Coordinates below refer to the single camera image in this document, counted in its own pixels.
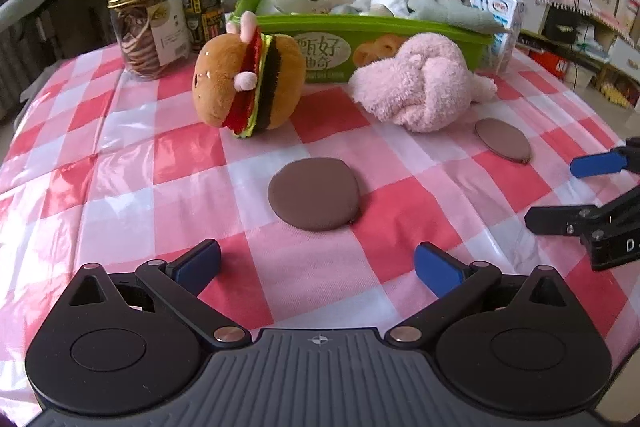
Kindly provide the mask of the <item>grey green cloth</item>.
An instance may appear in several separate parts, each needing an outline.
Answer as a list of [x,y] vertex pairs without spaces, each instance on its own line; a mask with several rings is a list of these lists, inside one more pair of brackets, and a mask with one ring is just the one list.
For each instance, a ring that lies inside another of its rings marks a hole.
[[447,24],[482,35],[506,32],[491,13],[474,8],[468,0],[409,0],[407,6],[412,20]]

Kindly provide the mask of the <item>brown round coaster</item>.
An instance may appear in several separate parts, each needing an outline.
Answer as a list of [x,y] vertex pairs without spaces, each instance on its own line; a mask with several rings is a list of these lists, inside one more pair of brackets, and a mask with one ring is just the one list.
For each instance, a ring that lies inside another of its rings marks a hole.
[[528,164],[532,159],[532,149],[523,132],[502,120],[481,119],[475,124],[474,131],[492,153],[503,159],[519,164]]
[[273,212],[288,225],[311,232],[335,230],[354,221],[359,199],[355,173],[337,158],[292,161],[268,185]]

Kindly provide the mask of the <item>red white checkered tablecloth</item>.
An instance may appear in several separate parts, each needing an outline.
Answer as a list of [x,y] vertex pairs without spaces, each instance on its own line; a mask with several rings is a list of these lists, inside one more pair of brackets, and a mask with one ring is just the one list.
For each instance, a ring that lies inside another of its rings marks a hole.
[[[222,269],[202,299],[251,331],[389,329],[432,300],[413,270],[429,241],[506,273],[553,265],[620,362],[639,341],[639,267],[590,267],[573,237],[526,229],[533,206],[602,205],[633,188],[628,173],[585,180],[570,161],[616,144],[578,96],[515,53],[498,93],[442,132],[381,124],[340,86],[309,86],[281,128],[236,139],[194,112],[193,67],[132,77],[119,50],[62,65],[16,132],[1,168],[1,408],[17,425],[39,412],[24,369],[32,336],[88,262],[130,272],[216,239]],[[528,164],[494,154],[477,121],[521,130]],[[360,217],[307,233],[271,210],[267,188],[289,162],[334,157],[358,174]]]

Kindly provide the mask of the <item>blue white milk carton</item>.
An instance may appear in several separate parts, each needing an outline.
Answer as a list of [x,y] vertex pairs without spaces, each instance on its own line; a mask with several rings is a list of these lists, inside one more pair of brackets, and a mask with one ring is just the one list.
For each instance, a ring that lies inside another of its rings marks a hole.
[[494,31],[494,41],[484,58],[485,69],[495,74],[504,72],[518,42],[526,4],[522,0],[471,0],[471,4],[488,13],[491,20],[499,26]]

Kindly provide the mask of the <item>pink fluffy plush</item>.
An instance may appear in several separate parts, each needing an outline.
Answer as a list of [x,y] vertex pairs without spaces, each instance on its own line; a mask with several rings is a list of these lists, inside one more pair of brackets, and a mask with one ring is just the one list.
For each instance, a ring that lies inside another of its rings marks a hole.
[[404,42],[395,56],[357,68],[348,93],[379,121],[431,133],[453,124],[472,104],[491,101],[497,87],[468,69],[452,40],[424,32]]

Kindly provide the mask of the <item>hamburger plush toy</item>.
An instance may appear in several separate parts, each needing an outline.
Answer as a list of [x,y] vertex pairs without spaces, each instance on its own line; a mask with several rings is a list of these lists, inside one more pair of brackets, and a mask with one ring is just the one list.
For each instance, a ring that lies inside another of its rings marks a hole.
[[305,79],[296,41],[265,34],[257,16],[245,12],[201,48],[192,77],[194,108],[204,124],[250,138],[290,119]]

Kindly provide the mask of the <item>gold lid cookie jar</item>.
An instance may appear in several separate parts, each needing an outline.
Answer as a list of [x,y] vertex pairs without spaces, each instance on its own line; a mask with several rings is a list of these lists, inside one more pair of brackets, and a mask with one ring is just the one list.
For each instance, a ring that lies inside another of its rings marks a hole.
[[185,60],[191,41],[182,0],[106,0],[126,69],[156,78]]

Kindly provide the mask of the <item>green plastic bin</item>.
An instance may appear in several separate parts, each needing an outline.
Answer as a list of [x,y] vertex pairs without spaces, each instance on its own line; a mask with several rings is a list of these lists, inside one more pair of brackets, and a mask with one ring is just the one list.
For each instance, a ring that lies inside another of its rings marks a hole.
[[[259,0],[239,0],[232,20],[238,22],[242,7]],[[306,60],[309,82],[349,80],[355,69],[396,55],[410,37],[424,32],[441,34],[462,51],[468,69],[477,69],[494,35],[482,35],[442,23],[399,17],[360,15],[351,4],[328,14],[256,15],[266,34],[292,37]]]

